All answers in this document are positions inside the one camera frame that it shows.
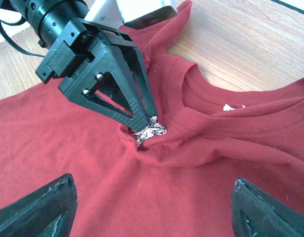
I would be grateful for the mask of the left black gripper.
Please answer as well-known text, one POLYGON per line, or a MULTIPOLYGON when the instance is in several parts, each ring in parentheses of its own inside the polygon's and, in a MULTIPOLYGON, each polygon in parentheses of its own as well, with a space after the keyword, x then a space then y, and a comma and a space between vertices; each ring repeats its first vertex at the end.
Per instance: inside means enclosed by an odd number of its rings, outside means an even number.
POLYGON ((157 115, 143 55, 128 34, 72 19, 36 70, 43 83, 61 78, 72 103, 143 130, 157 115))

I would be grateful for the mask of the red t-shirt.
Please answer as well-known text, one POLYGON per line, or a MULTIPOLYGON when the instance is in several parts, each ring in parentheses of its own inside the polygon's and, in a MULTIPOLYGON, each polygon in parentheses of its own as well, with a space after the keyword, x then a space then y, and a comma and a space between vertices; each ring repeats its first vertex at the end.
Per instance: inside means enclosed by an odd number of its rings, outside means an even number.
POLYGON ((129 129, 70 103, 59 81, 0 100, 0 209, 64 173, 74 176, 74 237, 231 237, 237 178, 304 216, 304 78, 273 91, 209 84, 168 54, 191 12, 146 30, 140 50, 166 134, 129 129))

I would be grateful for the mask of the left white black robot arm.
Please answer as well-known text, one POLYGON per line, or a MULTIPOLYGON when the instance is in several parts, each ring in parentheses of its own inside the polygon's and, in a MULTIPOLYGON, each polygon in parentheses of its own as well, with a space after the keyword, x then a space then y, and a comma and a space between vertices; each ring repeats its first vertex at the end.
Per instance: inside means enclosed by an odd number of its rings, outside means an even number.
POLYGON ((72 103, 141 131, 157 115, 142 53, 125 32, 85 20, 82 0, 0 0, 18 12, 48 50, 36 69, 42 82, 61 79, 72 103))

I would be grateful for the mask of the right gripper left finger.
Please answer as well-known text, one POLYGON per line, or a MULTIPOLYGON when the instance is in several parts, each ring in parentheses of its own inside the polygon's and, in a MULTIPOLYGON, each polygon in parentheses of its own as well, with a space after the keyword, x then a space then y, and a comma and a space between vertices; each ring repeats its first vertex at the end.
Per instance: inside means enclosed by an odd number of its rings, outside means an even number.
POLYGON ((68 237, 78 207, 72 174, 64 174, 0 210, 0 237, 68 237))

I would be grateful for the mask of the silver rhinestone brooch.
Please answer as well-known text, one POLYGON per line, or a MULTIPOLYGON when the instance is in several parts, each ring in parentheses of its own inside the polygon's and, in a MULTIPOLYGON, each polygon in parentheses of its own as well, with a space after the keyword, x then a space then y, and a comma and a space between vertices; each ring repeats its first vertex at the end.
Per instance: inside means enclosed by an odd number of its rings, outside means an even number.
POLYGON ((136 140, 136 146, 139 147, 143 142, 154 136, 162 136, 167 133, 167 129, 157 122, 158 117, 153 116, 149 119, 149 124, 141 131, 131 130, 132 137, 136 140))

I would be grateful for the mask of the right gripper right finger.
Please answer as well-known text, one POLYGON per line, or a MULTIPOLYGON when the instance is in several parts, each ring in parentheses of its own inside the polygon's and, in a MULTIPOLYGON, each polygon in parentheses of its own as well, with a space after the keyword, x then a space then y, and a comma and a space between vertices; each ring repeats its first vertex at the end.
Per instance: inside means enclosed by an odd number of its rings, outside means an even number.
POLYGON ((304 216, 246 179, 236 180, 231 208, 236 237, 304 237, 304 216))

